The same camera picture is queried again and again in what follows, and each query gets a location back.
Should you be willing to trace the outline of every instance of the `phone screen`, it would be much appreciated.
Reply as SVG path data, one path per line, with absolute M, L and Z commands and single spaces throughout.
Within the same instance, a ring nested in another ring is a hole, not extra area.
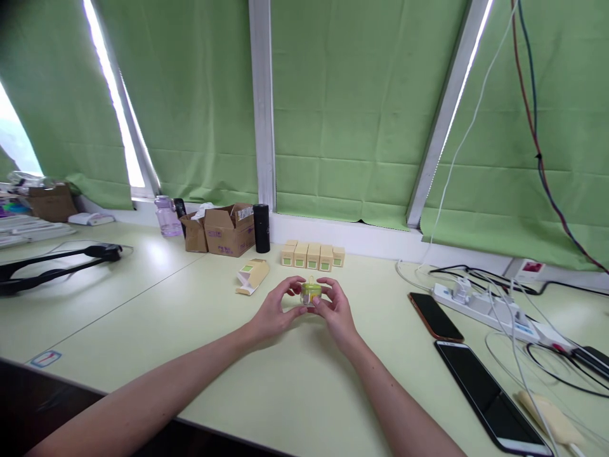
M 436 347 L 461 384 L 461 389 L 469 396 L 469 402 L 478 410 L 478 416 L 487 423 L 487 431 L 490 429 L 498 439 L 545 446 L 539 434 L 469 347 L 450 343 L 436 343 Z
M 431 330 L 441 338 L 463 341 L 463 335 L 431 295 L 411 293 L 410 297 Z

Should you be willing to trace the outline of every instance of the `hand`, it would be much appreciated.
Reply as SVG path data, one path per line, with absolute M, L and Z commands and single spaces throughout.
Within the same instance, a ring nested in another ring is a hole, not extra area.
M 283 333 L 294 319 L 306 313 L 304 306 L 286 312 L 281 307 L 281 299 L 284 295 L 286 293 L 289 296 L 300 295 L 301 283 L 305 281 L 303 277 L 292 276 L 284 279 L 268 293 L 256 315 L 247 323 L 256 343 Z
M 362 341 L 362 337 L 355 329 L 349 300 L 338 281 L 323 277 L 319 278 L 317 282 L 330 286 L 329 288 L 322 286 L 322 294 L 327 295 L 331 301 L 314 297 L 313 304 L 315 308 L 309 308 L 308 311 L 318 314 L 325 319 L 328 324 L 328 330 L 336 342 L 338 349 L 348 356 L 349 351 Z

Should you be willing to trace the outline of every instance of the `forearm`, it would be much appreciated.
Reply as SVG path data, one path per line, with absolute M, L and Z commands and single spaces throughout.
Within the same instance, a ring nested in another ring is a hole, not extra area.
M 395 456 L 465 454 L 358 338 L 346 351 Z
M 173 359 L 93 404 L 28 455 L 131 455 L 255 343 L 246 325 Z

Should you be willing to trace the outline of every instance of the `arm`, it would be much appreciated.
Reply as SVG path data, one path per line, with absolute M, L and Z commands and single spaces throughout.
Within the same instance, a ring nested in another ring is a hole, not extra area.
M 253 346 L 285 331 L 305 307 L 283 312 L 284 294 L 300 294 L 294 276 L 266 297 L 247 324 L 143 374 L 99 400 L 29 451 L 29 457 L 127 456 L 158 433 Z
M 331 287 L 322 287 L 330 301 L 315 297 L 312 312 L 326 320 L 337 346 L 355 368 L 393 454 L 465 457 L 459 446 L 404 390 L 357 333 L 349 301 L 340 284 L 330 278 L 320 278 L 318 282 Z

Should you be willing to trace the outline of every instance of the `red cable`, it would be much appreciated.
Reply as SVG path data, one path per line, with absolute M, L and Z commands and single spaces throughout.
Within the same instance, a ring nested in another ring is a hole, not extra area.
M 514 10 L 514 0 L 510 0 L 510 1 L 511 1 L 511 5 L 512 5 L 512 10 Z M 600 262 L 597 262 L 590 254 L 588 254 L 588 252 L 586 251 L 586 249 L 584 249 L 584 247 L 580 244 L 580 242 L 575 239 L 575 237 L 571 233 L 571 230 L 569 229 L 569 226 L 567 225 L 565 216 L 560 211 L 560 209 L 556 206 L 556 204 L 554 203 L 554 200 L 551 197 L 550 187 L 547 183 L 547 178 L 546 178 L 546 167 L 544 165 L 544 158 L 543 158 L 543 155 L 541 154 L 541 148 L 539 147 L 537 133 L 535 132 L 535 126 L 533 124 L 531 110 L 528 106 L 527 90 L 525 89 L 525 82 L 524 82 L 524 78 L 522 76 L 522 68 L 520 67 L 520 58 L 518 56 L 518 40 L 516 39 L 516 15 L 512 16 L 512 37 L 513 37 L 513 41 L 514 41 L 514 59 L 516 60 L 516 69 L 518 70 L 518 80 L 520 81 L 520 91 L 522 92 L 522 100 L 525 103 L 525 109 L 527 111 L 528 126 L 530 128 L 531 135 L 533 136 L 533 142 L 535 143 L 535 148 L 537 149 L 537 160 L 539 160 L 539 164 L 540 164 L 541 172 L 542 172 L 542 176 L 543 176 L 542 179 L 544 181 L 544 184 L 545 184 L 545 187 L 546 187 L 546 190 L 548 193 L 550 204 L 552 205 L 554 212 L 560 218 L 560 222 L 563 226 L 563 230 L 566 232 L 566 234 L 569 236 L 569 238 L 571 238 L 571 240 L 577 246 L 577 248 L 582 252 L 582 254 L 584 254 L 586 256 L 586 258 L 590 262 L 595 264 L 602 271 L 604 271 L 605 273 L 607 273 L 609 275 L 609 270 L 607 270 L 607 268 L 605 268 Z

